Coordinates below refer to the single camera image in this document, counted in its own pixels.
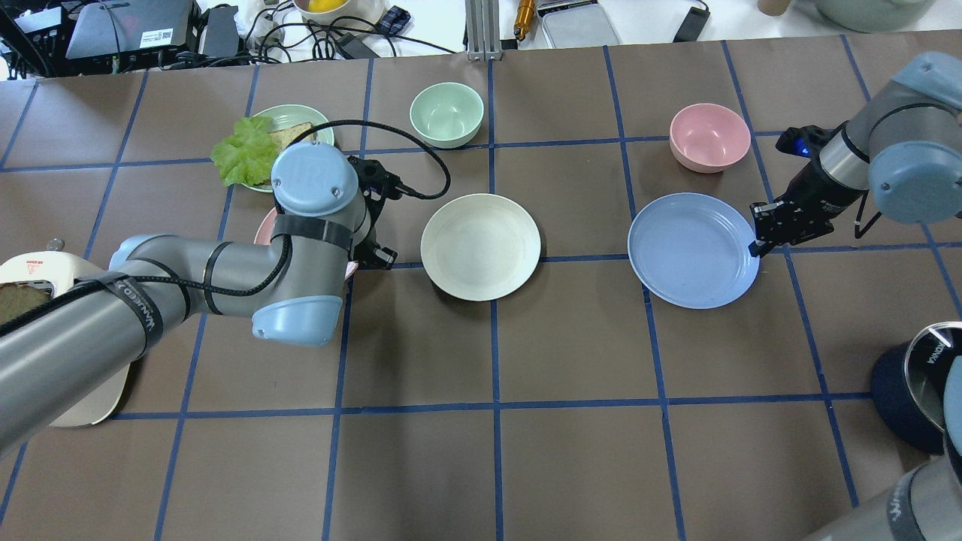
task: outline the lettuce leaf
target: lettuce leaf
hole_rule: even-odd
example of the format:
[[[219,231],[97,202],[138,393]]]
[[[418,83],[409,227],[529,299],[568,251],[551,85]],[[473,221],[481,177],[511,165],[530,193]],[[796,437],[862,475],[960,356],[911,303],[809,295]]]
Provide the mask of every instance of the lettuce leaf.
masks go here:
[[[211,160],[224,186],[257,186],[270,179],[270,168],[278,155],[268,133],[272,124],[269,116],[241,118],[234,124],[234,134],[214,147]]]

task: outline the brown tabletop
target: brown tabletop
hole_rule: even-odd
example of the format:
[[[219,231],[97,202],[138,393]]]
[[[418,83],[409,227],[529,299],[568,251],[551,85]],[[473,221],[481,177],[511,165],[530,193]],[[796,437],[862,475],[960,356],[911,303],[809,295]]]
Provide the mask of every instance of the brown tabletop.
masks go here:
[[[411,130],[412,98],[447,80],[494,111],[443,153],[444,199],[387,206],[378,238],[402,263],[346,286],[336,343],[189,319],[114,419],[48,428],[0,461],[0,539],[803,537],[925,461],[877,417],[869,373],[925,325],[962,318],[962,223],[883,219],[855,241],[849,209],[707,311],[644,292],[626,233],[667,193],[747,217],[804,165],[774,149],[781,130],[834,127],[924,50],[957,55],[962,31],[0,84],[0,261],[61,237],[101,267],[141,233],[252,240],[270,197],[225,190],[207,158],[241,116],[300,103]],[[701,101],[754,132],[723,173],[669,152],[671,117]],[[423,192],[442,182],[395,136],[340,128],[337,141]],[[543,258],[517,292],[461,301],[432,286],[420,233],[445,202],[485,192],[531,213]]]

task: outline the yellow fruit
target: yellow fruit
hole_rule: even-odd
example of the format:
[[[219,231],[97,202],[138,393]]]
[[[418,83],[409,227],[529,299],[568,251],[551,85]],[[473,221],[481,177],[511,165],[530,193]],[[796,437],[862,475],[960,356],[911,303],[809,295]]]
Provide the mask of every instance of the yellow fruit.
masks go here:
[[[315,13],[330,12],[344,5],[347,0],[311,0],[307,5],[307,11]]]

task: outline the bread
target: bread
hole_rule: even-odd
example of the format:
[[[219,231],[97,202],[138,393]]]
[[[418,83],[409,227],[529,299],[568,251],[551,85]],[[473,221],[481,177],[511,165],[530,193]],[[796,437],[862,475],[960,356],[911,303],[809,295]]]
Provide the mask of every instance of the bread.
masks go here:
[[[0,285],[0,323],[36,308],[50,300],[50,295],[37,288],[18,284]]]
[[[283,152],[284,149],[287,148],[289,144],[291,144],[291,141],[293,141],[295,137],[304,133],[304,131],[310,128],[312,125],[313,124],[311,124],[311,122],[301,122],[300,124],[297,124],[296,126],[291,126],[290,128],[285,128],[283,130],[274,130],[272,132],[269,132],[270,138],[273,139],[274,144],[277,145],[277,151]],[[314,138],[314,134],[311,134],[311,136],[308,139],[313,139],[313,138]]]

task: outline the pink bowl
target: pink bowl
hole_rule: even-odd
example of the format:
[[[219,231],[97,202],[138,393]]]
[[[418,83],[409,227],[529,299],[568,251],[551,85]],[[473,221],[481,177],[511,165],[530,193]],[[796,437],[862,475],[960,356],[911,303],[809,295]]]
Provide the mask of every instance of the pink bowl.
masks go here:
[[[699,173],[717,173],[745,158],[751,134],[734,111],[714,103],[696,103],[671,120],[669,145],[682,166]]]
[[[255,245],[270,245],[270,234],[274,232],[274,221],[277,220],[277,209],[270,209],[267,216],[261,220],[261,226],[257,228],[257,233],[254,235]],[[351,277],[361,264],[357,261],[347,262],[347,269],[344,271],[344,279]]]

